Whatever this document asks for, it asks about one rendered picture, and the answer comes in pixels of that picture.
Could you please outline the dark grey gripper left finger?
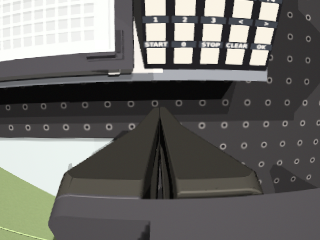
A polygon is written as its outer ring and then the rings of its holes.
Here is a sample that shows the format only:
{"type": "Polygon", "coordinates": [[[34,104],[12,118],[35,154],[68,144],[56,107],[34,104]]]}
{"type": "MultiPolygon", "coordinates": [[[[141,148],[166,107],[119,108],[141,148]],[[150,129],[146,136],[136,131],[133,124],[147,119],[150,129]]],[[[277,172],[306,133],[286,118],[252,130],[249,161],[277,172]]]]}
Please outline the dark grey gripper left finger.
{"type": "Polygon", "coordinates": [[[158,199],[159,167],[160,108],[155,107],[137,127],[66,171],[56,198],[78,193],[158,199]]]}

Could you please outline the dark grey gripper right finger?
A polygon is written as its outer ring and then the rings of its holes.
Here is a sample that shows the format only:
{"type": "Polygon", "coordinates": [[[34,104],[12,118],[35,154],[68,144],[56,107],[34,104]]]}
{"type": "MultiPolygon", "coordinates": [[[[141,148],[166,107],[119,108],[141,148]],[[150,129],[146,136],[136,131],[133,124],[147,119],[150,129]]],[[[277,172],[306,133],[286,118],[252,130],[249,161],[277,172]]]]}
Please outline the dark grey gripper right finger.
{"type": "Polygon", "coordinates": [[[163,199],[264,195],[256,172],[185,128],[160,107],[163,199]]]}

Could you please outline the black perforated breadboard table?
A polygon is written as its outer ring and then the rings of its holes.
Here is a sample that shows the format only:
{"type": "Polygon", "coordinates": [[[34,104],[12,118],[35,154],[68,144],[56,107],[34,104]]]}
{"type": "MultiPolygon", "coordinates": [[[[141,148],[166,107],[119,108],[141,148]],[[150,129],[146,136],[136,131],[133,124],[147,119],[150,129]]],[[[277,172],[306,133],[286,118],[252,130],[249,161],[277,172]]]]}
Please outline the black perforated breadboard table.
{"type": "Polygon", "coordinates": [[[267,72],[0,88],[0,137],[119,138],[166,107],[254,170],[264,194],[320,188],[320,0],[283,0],[267,72]]]}

